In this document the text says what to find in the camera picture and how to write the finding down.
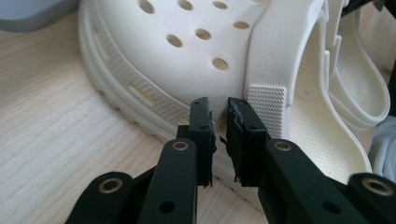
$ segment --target screw hole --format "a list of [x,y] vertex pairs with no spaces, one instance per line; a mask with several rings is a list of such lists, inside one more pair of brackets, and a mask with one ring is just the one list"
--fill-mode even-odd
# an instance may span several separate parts
[[160,211],[162,213],[168,214],[175,210],[175,204],[172,202],[164,202],[160,205]]
[[174,144],[172,144],[172,149],[174,150],[185,150],[189,147],[189,144],[186,142],[175,142]]
[[119,190],[122,186],[122,180],[119,178],[109,178],[99,185],[101,193],[112,193]]
[[330,213],[333,213],[333,214],[341,213],[340,208],[335,203],[324,202],[322,206],[326,211],[328,211]]
[[373,178],[364,178],[361,182],[364,187],[376,194],[382,196],[390,196],[393,194],[392,188],[379,180]]
[[277,149],[282,150],[282,151],[291,150],[291,145],[289,145],[285,142],[275,142],[274,147],[276,147]]

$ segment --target light wood surface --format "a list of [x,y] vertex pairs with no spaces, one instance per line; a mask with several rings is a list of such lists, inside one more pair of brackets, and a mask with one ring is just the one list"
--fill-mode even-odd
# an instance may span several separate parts
[[[364,43],[388,76],[395,20],[371,7],[362,14]],[[140,175],[161,153],[163,144],[108,105],[88,80],[77,21],[75,13],[32,33],[0,32],[0,223],[64,223],[94,178],[110,171]],[[369,146],[372,132],[359,134]],[[265,221],[216,178],[213,188],[199,188],[197,217]]]

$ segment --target shoe ventilation hole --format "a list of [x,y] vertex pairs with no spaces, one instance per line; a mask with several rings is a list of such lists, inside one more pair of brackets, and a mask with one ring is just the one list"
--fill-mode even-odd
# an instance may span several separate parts
[[181,40],[177,38],[175,35],[168,35],[166,37],[166,40],[169,42],[169,44],[173,45],[174,47],[180,48],[182,46]]
[[220,2],[220,1],[214,1],[212,3],[213,3],[213,6],[218,7],[220,9],[226,9],[227,8],[227,5],[225,3]]
[[212,61],[213,66],[215,66],[217,69],[221,70],[221,71],[225,71],[228,69],[228,64],[227,62],[225,62],[224,60],[222,60],[221,58],[215,58]]
[[206,30],[203,30],[203,29],[197,29],[197,30],[195,30],[195,34],[196,34],[199,38],[201,38],[201,39],[203,39],[203,40],[207,40],[207,39],[210,38],[210,33],[209,33],[208,31],[206,31]]
[[139,0],[137,4],[148,14],[152,14],[154,12],[154,7],[148,0]]
[[178,0],[177,4],[183,9],[186,9],[188,11],[192,10],[192,4],[187,0]]
[[250,25],[247,24],[247,23],[244,22],[244,21],[236,21],[236,22],[233,24],[233,27],[235,27],[236,29],[246,30],[246,29],[248,29],[248,28],[250,27]]

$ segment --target crocs shoe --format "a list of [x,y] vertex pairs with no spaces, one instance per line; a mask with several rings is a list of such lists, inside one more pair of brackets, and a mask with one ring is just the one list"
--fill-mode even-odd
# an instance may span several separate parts
[[358,21],[359,11],[340,21],[335,45],[339,55],[329,89],[332,104],[353,131],[375,126],[387,117],[390,108],[385,80],[362,47]]
[[[174,138],[190,102],[207,96],[225,136],[227,99],[247,99],[272,137],[346,183],[371,167],[328,95],[328,18],[323,0],[83,0],[78,23],[92,83],[146,132]],[[213,174],[262,209],[256,189],[233,182],[221,143]]]

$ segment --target white clog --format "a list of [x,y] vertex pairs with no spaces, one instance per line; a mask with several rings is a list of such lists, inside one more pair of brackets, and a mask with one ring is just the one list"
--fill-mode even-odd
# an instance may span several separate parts
[[[160,139],[174,138],[190,102],[203,96],[224,134],[228,97],[244,98],[272,137],[294,141],[346,183],[371,167],[328,95],[328,9],[324,0],[83,0],[80,45],[95,86]],[[218,148],[214,175],[261,208],[256,189],[233,182]]]
[[363,131],[386,118],[390,108],[387,85],[361,44],[359,13],[339,24],[336,69],[330,76],[330,98],[348,128]]

